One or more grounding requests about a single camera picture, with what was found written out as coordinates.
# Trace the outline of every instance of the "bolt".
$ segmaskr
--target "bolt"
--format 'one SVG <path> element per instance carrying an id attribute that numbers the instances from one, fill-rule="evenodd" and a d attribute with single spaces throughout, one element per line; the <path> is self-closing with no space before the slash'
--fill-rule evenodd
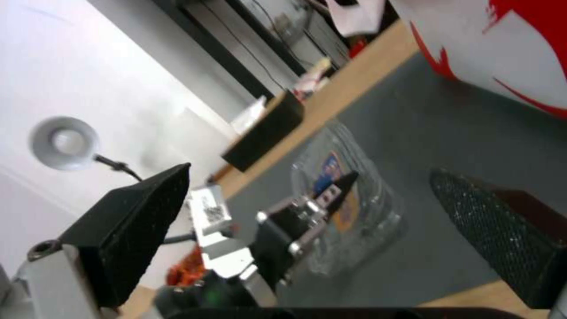
<path id="1" fill-rule="evenodd" d="M 59 240 L 43 241 L 28 251 L 28 261 L 33 262 L 38 259 L 49 256 L 61 250 L 61 242 Z"/>

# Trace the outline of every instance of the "white wall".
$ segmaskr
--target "white wall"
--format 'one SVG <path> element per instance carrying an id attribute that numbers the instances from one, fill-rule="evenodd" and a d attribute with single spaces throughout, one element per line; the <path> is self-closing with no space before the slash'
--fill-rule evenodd
<path id="1" fill-rule="evenodd" d="M 296 76 L 225 3 L 209 3 L 278 81 L 293 82 Z M 278 93 L 257 62 L 201 13 L 203 24 Z M 318 60 L 312 46 L 298 45 L 301 58 Z M 88 122 L 100 135 L 101 154 L 142 177 L 191 162 L 196 186 L 223 164 L 218 155 L 234 136 L 224 120 L 251 101 L 150 0 L 0 1 L 0 263 L 13 275 L 37 241 L 61 233 L 108 190 L 133 183 L 102 165 L 76 172 L 43 166 L 28 147 L 39 121 L 67 115 Z M 170 233 L 185 232 L 186 218 L 182 212 Z M 167 267 L 190 249 L 161 247 L 142 283 L 162 284 Z"/>
<path id="2" fill-rule="evenodd" d="M 61 172 L 40 164 L 28 137 L 46 117 L 88 122 L 101 154 L 142 177 L 191 162 L 195 186 L 222 166 L 231 128 L 86 0 L 2 1 L 0 20 L 0 262 L 9 275 L 38 240 L 133 183 L 103 165 Z M 185 251 L 157 258 L 171 265 Z M 163 280 L 164 270 L 149 272 Z"/>
<path id="3" fill-rule="evenodd" d="M 225 120 L 231 121 L 255 100 L 151 0 L 88 1 Z M 206 3 L 268 68 L 276 81 L 283 87 L 295 82 L 297 76 L 228 4 L 223 0 L 207 0 Z M 260 3 L 266 5 L 272 17 L 282 12 L 291 14 L 288 1 L 262 0 Z M 274 95 L 281 92 L 265 70 L 210 12 L 198 2 L 191 3 L 188 8 L 266 88 Z M 322 57 L 306 37 L 302 37 L 293 49 L 301 59 L 309 62 L 316 63 Z"/>

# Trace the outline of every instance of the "robotic arm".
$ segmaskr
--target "robotic arm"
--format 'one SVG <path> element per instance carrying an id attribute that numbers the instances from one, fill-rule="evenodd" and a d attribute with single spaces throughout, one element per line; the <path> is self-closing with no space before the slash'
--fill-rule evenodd
<path id="1" fill-rule="evenodd" d="M 115 315 L 112 309 L 135 288 L 179 212 L 189 167 L 109 192 L 58 239 L 34 246 L 12 283 L 0 276 L 0 318 Z M 231 217 L 220 187 L 191 191 L 194 231 L 208 272 L 192 287 L 162 288 L 145 317 L 173 318 L 198 307 L 275 306 L 276 284 L 289 280 L 357 177 L 352 172 L 312 198 L 287 199 L 259 212 L 249 246 L 226 232 Z"/>
<path id="2" fill-rule="evenodd" d="M 110 191 L 58 239 L 34 246 L 12 281 L 0 267 L 0 318 L 115 318 L 184 203 L 189 167 L 178 165 Z M 260 211 L 248 246 L 226 231 L 231 217 L 218 186 L 191 191 L 195 235 L 208 272 L 192 287 L 162 288 L 144 319 L 517 318 L 482 308 L 294 309 L 293 314 L 266 308 L 277 305 L 276 284 L 290 280 L 357 176 L 352 172 L 319 194 Z M 444 170 L 433 171 L 430 183 L 461 234 L 526 304 L 552 308 L 550 318 L 567 318 L 567 219 L 525 192 L 493 189 Z"/>

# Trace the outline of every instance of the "gray table surface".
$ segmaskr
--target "gray table surface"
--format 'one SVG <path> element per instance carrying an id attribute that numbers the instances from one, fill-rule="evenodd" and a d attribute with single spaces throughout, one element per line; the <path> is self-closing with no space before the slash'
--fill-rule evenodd
<path id="1" fill-rule="evenodd" d="M 407 231 L 340 277 L 303 271 L 278 289 L 295 307 L 412 306 L 498 279 L 452 226 L 428 185 L 432 167 L 524 189 L 567 212 L 567 123 L 433 73 L 416 55 L 338 116 L 402 196 Z M 228 201 L 250 241 L 254 216 L 291 194 L 300 145 Z"/>

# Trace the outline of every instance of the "black cable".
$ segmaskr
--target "black cable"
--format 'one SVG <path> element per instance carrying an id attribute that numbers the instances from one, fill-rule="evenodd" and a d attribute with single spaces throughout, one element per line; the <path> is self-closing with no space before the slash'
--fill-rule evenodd
<path id="1" fill-rule="evenodd" d="M 112 168 L 112 170 L 114 170 L 114 171 L 123 171 L 126 174 L 135 178 L 139 182 L 142 181 L 142 178 L 140 176 L 138 176 L 138 174 L 136 174 L 133 170 L 131 170 L 128 167 L 128 164 L 126 164 L 126 163 L 115 162 L 115 161 L 113 161 L 109 158 L 106 158 L 106 157 L 104 157 L 102 155 L 98 155 L 98 154 L 95 155 L 95 161 L 110 166 Z"/>
<path id="2" fill-rule="evenodd" d="M 266 66 L 264 64 L 262 64 L 262 62 L 260 62 L 260 60 L 258 60 L 258 58 L 254 55 L 254 53 L 252 53 L 252 51 L 250 51 L 250 49 L 248 49 L 248 47 L 246 47 L 246 45 L 244 45 L 244 43 L 242 43 L 242 41 L 240 41 L 240 39 L 238 39 L 238 37 L 232 32 L 232 30 L 230 30 L 230 27 L 227 26 L 226 23 L 224 23 L 224 21 L 205 2 L 203 2 L 202 0 L 200 0 L 199 2 L 201 2 L 201 4 L 207 10 L 209 10 L 209 12 L 212 15 L 214 15 L 215 18 L 217 18 L 217 20 L 225 27 L 225 29 L 230 33 L 230 35 L 232 35 L 232 37 L 236 40 L 236 42 L 238 42 L 250 54 L 250 56 L 252 56 L 252 58 L 254 58 L 254 60 L 256 60 L 256 62 L 258 62 L 258 64 L 264 69 L 264 71 L 266 71 L 266 74 L 268 75 L 268 77 L 277 86 L 279 86 L 283 91 L 285 91 L 284 87 L 278 81 L 276 81 L 276 79 L 274 79 L 274 77 L 272 76 L 270 71 L 268 71 L 268 68 L 266 68 Z"/>
<path id="3" fill-rule="evenodd" d="M 197 236 L 195 236 L 195 233 L 188 233 L 185 235 L 168 237 L 163 240 L 162 245 L 175 244 L 187 240 L 197 241 Z"/>
<path id="4" fill-rule="evenodd" d="M 278 32 L 278 28 L 276 28 L 276 24 L 274 22 L 274 20 L 272 20 L 272 17 L 270 16 L 270 14 L 266 11 L 266 9 L 264 7 L 262 7 L 261 4 L 258 3 L 257 0 L 252 0 L 252 2 L 254 2 L 257 6 L 260 7 L 260 10 L 262 10 L 262 12 L 264 13 L 264 15 L 266 15 L 266 17 L 268 18 L 268 20 L 270 20 L 270 24 L 272 25 L 272 29 L 274 29 L 274 32 L 278 35 L 278 37 L 280 38 L 281 43 L 287 48 L 287 50 L 289 51 L 289 53 L 299 62 L 302 62 L 304 64 L 307 64 L 308 66 L 313 66 L 313 63 L 305 61 L 300 59 L 297 55 L 295 55 L 295 53 L 291 50 L 291 48 L 289 47 L 289 45 L 287 45 L 287 42 L 284 40 L 284 37 L 282 37 L 282 35 Z"/>

